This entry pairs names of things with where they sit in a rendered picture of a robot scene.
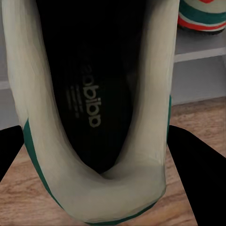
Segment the gym shoe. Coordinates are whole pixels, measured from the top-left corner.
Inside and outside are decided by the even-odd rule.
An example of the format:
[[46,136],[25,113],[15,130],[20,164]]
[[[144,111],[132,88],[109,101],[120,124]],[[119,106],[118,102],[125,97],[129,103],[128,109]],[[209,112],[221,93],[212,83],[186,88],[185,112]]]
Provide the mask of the gym shoe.
[[166,193],[180,0],[1,0],[8,80],[40,179],[111,226]]
[[177,27],[200,35],[226,28],[226,0],[180,0]]

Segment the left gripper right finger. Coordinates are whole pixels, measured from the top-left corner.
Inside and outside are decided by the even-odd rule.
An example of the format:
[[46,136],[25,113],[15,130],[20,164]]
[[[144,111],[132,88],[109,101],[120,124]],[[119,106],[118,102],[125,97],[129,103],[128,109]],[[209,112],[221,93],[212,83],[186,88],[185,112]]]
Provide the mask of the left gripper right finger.
[[170,125],[167,144],[199,226],[226,226],[226,158]]

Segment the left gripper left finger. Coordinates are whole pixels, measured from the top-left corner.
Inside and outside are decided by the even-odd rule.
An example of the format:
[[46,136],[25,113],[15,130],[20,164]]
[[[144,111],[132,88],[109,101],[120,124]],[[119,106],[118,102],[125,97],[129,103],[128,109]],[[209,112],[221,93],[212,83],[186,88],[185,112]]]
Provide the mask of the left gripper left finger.
[[24,144],[20,125],[0,130],[0,182]]

